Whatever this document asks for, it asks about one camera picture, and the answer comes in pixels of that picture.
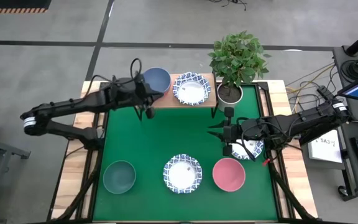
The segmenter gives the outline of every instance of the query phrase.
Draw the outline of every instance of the concrete floor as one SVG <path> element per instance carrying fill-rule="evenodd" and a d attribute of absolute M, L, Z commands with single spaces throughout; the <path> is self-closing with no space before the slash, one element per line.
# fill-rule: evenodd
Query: concrete floor
<path fill-rule="evenodd" d="M 115 0 L 104 41 L 211 44 L 244 29 L 264 45 L 339 46 L 358 38 L 358 1 L 247 2 L 244 12 L 241 5 L 221 7 L 224 1 Z M 108 0 L 53 0 L 45 14 L 0 15 L 0 40 L 96 41 L 107 3 Z M 40 103 L 79 96 L 92 52 L 92 47 L 0 45 L 0 140 L 32 151 L 28 161 L 12 160 L 0 189 L 0 218 L 7 218 L 8 223 L 46 219 L 67 146 L 65 139 L 52 135 L 26 136 L 21 131 L 19 115 Z M 210 72 L 208 52 L 102 48 L 94 73 L 129 76 L 129 65 L 135 57 L 142 59 L 144 70 L 163 67 L 172 73 Z M 282 79 L 286 83 L 332 62 L 331 52 L 268 53 L 273 57 L 268 59 L 270 73 L 265 79 Z M 327 75 L 321 75 L 316 82 L 327 85 Z M 301 81 L 290 87 L 298 88 Z M 337 76 L 333 81 L 340 89 Z M 315 89 L 308 88 L 303 93 L 315 93 Z M 72 123 L 73 117 L 60 121 Z M 342 202 L 336 194 L 336 187 L 343 182 L 338 170 L 309 168 L 308 175 L 319 217 L 358 223 L 358 198 Z"/>

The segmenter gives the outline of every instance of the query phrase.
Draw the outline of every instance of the green leaves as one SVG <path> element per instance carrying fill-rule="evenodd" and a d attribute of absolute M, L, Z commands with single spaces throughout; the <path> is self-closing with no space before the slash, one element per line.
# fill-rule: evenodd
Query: green leaves
<path fill-rule="evenodd" d="M 209 66 L 223 77 L 224 85 L 240 86 L 241 82 L 251 83 L 256 75 L 263 78 L 269 72 L 263 57 L 271 56 L 263 52 L 259 39 L 252 34 L 229 34 L 214 42 L 214 51 L 208 54 L 212 59 Z"/>

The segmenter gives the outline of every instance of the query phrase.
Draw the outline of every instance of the patterned plate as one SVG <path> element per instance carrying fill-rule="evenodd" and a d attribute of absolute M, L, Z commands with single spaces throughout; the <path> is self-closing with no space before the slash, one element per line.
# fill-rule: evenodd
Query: patterned plate
<path fill-rule="evenodd" d="M 172 157 L 162 172 L 167 187 L 177 194 L 192 193 L 203 179 L 199 162 L 189 155 L 179 154 Z"/>
<path fill-rule="evenodd" d="M 246 148 L 252 153 L 252 155 L 258 157 L 260 153 L 262 153 L 262 150 L 264 148 L 264 142 L 263 141 L 246 141 L 244 140 L 244 144 L 246 145 Z M 246 152 L 246 150 L 239 144 L 232 144 L 233 151 L 231 154 L 236 157 L 237 159 L 249 159 L 249 156 Z"/>
<path fill-rule="evenodd" d="M 194 72 L 180 75 L 173 84 L 173 95 L 180 103 L 187 105 L 195 106 L 204 103 L 210 92 L 209 81 Z"/>

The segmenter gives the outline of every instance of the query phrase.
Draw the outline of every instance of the green mat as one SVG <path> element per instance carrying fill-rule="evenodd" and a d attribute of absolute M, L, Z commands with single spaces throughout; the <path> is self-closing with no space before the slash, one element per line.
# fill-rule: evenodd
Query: green mat
<path fill-rule="evenodd" d="M 235 118 L 258 118 L 253 86 L 243 88 L 244 97 Z M 133 108 L 110 112 L 103 153 L 104 170 L 117 160 L 136 169 L 133 188 L 121 195 L 109 193 L 100 178 L 94 221 L 200 221 L 277 220 L 269 169 L 263 156 L 256 162 L 241 161 L 246 182 L 237 192 L 224 192 L 212 178 L 215 163 L 222 159 L 222 143 L 207 127 L 224 119 L 209 108 L 157 110 L 154 119 L 139 121 Z M 163 167 L 177 154 L 196 158 L 203 169 L 201 185 L 191 194 L 175 194 L 163 181 Z"/>

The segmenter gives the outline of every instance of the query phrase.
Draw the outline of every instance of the wooden shelf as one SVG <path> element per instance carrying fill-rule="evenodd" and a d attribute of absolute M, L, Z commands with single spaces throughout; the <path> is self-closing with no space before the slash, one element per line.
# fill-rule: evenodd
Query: wooden shelf
<path fill-rule="evenodd" d="M 214 75 L 212 73 L 202 73 L 201 75 L 204 76 L 211 85 L 211 92 L 209 93 L 208 99 L 196 106 L 184 105 L 179 102 L 179 100 L 173 95 L 172 86 L 177 79 L 182 74 L 171 74 L 171 87 L 169 88 L 168 92 L 162 97 L 156 100 L 153 103 L 153 107 L 156 109 L 159 108 L 191 108 L 191 107 L 199 107 L 199 108 L 214 108 L 216 106 L 216 84 L 214 81 Z"/>

